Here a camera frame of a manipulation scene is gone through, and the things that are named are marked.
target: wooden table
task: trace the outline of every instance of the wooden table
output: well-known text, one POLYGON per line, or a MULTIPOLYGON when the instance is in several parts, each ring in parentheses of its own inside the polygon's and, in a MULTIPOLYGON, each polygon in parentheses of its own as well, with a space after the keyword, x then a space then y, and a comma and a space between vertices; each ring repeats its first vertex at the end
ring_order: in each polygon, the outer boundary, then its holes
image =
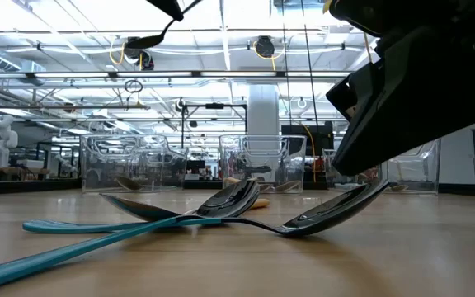
POLYGON ((50 170, 47 168, 29 168, 29 170, 26 170, 24 168, 20 167, 0 167, 0 173, 6 175, 6 176, 16 176, 16 175, 21 175, 22 180, 27 179, 27 175, 29 173, 40 175, 40 174, 49 174, 50 170))
MULTIPOLYGON (((122 195, 182 212, 213 191, 122 195)), ((281 224, 338 192, 269 195, 281 224)), ((27 219, 132 222, 98 195, 0 196, 0 262, 100 234, 27 233, 27 219)), ((344 224, 287 239, 251 226, 149 233, 0 287, 0 296, 475 296, 475 197, 387 194, 344 224)))

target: teal handle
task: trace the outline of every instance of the teal handle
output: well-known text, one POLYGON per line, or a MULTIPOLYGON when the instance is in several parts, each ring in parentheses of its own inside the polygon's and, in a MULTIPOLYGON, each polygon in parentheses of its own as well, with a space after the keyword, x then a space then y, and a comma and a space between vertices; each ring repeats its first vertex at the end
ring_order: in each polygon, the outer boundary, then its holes
MULTIPOLYGON (((184 220, 177 222, 171 227, 187 226, 192 224, 193 220, 184 220)), ((23 223, 25 231, 36 233, 56 233, 56 234, 75 234, 75 233, 107 233, 120 230, 131 229, 147 223, 119 223, 119 224, 74 224, 58 222, 45 219, 34 219, 23 223)))
POLYGON ((180 218, 180 216, 170 219, 162 219, 156 223, 145 223, 138 227, 119 231, 101 238, 90 239, 82 243, 71 244, 66 247, 56 248, 52 251, 42 252, 34 256, 24 257, 0 264, 0 285, 42 271, 84 253, 161 227, 172 226, 177 223, 181 223, 181 225, 221 223, 221 219, 189 219, 179 222, 178 218, 180 218))

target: white column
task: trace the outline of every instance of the white column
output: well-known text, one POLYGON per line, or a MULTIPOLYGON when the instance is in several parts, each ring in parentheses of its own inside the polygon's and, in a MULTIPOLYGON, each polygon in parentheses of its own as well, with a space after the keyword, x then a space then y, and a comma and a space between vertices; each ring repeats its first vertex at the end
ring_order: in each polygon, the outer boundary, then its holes
POLYGON ((248 134, 278 135, 278 91, 276 85, 251 85, 248 95, 248 134))
MULTIPOLYGON (((280 132, 278 91, 276 85, 251 85, 248 97, 248 134, 277 136, 280 132)), ((270 172, 253 173, 266 182, 278 182, 276 170, 280 164, 280 146, 272 137, 251 141, 247 145, 247 161, 253 167, 268 166, 270 172)))

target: clear plastic bin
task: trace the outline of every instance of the clear plastic bin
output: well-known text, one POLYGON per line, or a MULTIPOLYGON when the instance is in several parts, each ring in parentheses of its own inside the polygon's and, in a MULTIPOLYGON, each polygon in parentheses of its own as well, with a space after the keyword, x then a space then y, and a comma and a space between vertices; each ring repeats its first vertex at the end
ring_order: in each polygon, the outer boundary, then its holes
POLYGON ((299 135, 220 136, 223 187, 255 179, 261 193, 301 193, 306 141, 299 135))
POLYGON ((188 151, 170 150, 161 135, 82 135, 80 151, 83 192, 165 191, 184 181, 188 151))
POLYGON ((383 163, 388 191, 436 193, 439 186, 440 139, 411 149, 383 163))
POLYGON ((336 150, 334 149, 322 150, 324 172, 326 173, 327 186, 330 188, 350 190, 383 175, 380 166, 370 168, 355 176, 341 175, 332 165, 335 155, 336 150))

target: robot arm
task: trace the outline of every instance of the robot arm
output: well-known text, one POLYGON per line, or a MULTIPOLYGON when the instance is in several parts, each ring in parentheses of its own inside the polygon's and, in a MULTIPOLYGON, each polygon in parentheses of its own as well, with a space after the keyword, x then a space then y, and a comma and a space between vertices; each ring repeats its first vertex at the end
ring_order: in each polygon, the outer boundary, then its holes
POLYGON ((327 94, 350 122, 333 161, 341 174, 475 123, 475 0, 434 0, 415 14, 412 5, 332 0, 335 18, 380 37, 381 59, 327 94))

